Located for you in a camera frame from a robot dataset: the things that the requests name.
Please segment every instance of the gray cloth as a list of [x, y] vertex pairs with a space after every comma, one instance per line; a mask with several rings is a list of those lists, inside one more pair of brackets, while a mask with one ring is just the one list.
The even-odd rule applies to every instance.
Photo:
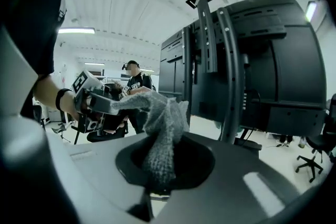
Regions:
[[331, 104], [331, 99], [329, 99], [325, 104], [325, 107], [327, 110], [330, 110], [330, 104]]
[[114, 115], [124, 109], [148, 112], [144, 130], [148, 135], [157, 135], [157, 138], [142, 164], [142, 169], [161, 188], [175, 178], [174, 144], [180, 141], [183, 132], [189, 131], [187, 108], [188, 102], [177, 103], [176, 98], [166, 98], [155, 91], [138, 93], [119, 102], [111, 102], [111, 114]]

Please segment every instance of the man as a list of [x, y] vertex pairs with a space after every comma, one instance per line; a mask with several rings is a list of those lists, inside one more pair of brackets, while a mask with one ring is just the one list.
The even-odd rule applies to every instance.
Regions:
[[[139, 64], [136, 61], [129, 61], [123, 66], [123, 69], [126, 69], [127, 74], [131, 76], [127, 83], [127, 86], [131, 89], [131, 94], [152, 89], [151, 77], [140, 70]], [[136, 110], [133, 114], [129, 115], [129, 119], [135, 132], [137, 134], [142, 133], [143, 126], [147, 120], [147, 113]]]
[[59, 89], [49, 74], [54, 71], [53, 53], [58, 28], [66, 13], [61, 0], [5, 0], [4, 25], [27, 62], [38, 74], [21, 115], [33, 118], [32, 97], [78, 119], [74, 95]]

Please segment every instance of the fluorescent light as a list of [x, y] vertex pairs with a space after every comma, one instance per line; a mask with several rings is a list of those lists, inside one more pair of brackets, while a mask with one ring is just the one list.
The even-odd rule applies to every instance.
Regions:
[[316, 7], [317, 7], [316, 2], [310, 1], [308, 3], [308, 7], [307, 7], [307, 11], [306, 11], [306, 18], [309, 22], [311, 21], [313, 15], [314, 15]]
[[104, 66], [104, 63], [85, 62], [84, 64], [89, 66]]
[[64, 27], [58, 30], [59, 34], [94, 34], [95, 29], [92, 27]]
[[148, 72], [154, 72], [154, 70], [149, 70], [149, 69], [142, 69], [142, 68], [140, 68], [140, 70], [142, 70], [142, 71], [148, 71]]

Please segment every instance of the wrist strap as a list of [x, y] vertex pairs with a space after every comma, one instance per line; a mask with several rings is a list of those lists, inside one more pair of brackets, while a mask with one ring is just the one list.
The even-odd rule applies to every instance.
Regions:
[[60, 108], [59, 106], [59, 103], [61, 101], [61, 98], [63, 97], [63, 95], [67, 92], [67, 91], [71, 91], [70, 89], [61, 89], [58, 91], [57, 93], [57, 96], [56, 96], [56, 108], [59, 110], [59, 111], [62, 111], [62, 109]]

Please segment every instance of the floor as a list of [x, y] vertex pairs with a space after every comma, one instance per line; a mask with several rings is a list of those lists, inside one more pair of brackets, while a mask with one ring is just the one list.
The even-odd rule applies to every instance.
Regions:
[[[53, 132], [51, 128], [58, 128], [58, 123], [52, 122], [46, 125], [46, 131], [48, 133]], [[219, 137], [219, 129], [216, 128], [214, 122], [196, 116], [191, 117], [190, 132], [215, 140]], [[64, 143], [73, 144], [76, 133], [77, 132], [75, 130], [73, 130], [71, 127], [68, 127], [64, 132], [64, 138], [70, 142], [64, 140]], [[130, 135], [135, 135], [135, 130], [131, 124], [129, 124], [129, 133], [126, 136]], [[323, 163], [320, 164], [320, 154], [318, 154], [316, 159], [317, 163], [320, 164], [324, 170], [321, 175], [317, 174], [316, 179], [312, 183], [309, 183], [309, 179], [312, 177], [311, 170], [309, 168], [302, 168], [298, 173], [295, 173], [296, 167], [304, 163], [301, 159], [297, 160], [298, 155], [302, 155], [308, 158], [313, 156], [311, 153], [312, 148], [310, 148], [308, 145], [306, 145], [304, 148], [300, 148], [298, 146], [300, 140], [299, 137], [294, 137], [289, 147], [276, 147], [277, 143], [273, 136], [267, 136], [266, 133], [263, 132], [254, 131], [249, 140], [255, 141], [263, 146], [262, 150], [259, 152], [259, 159], [285, 176], [294, 186], [296, 186], [300, 193], [304, 193], [312, 186], [321, 184], [332, 167], [332, 163], [325, 153], [323, 153]], [[86, 140], [86, 135], [79, 134], [77, 144], [84, 143], [89, 143]], [[165, 204], [166, 203], [162, 201], [152, 201], [154, 216], [159, 214], [160, 210], [164, 207]]]

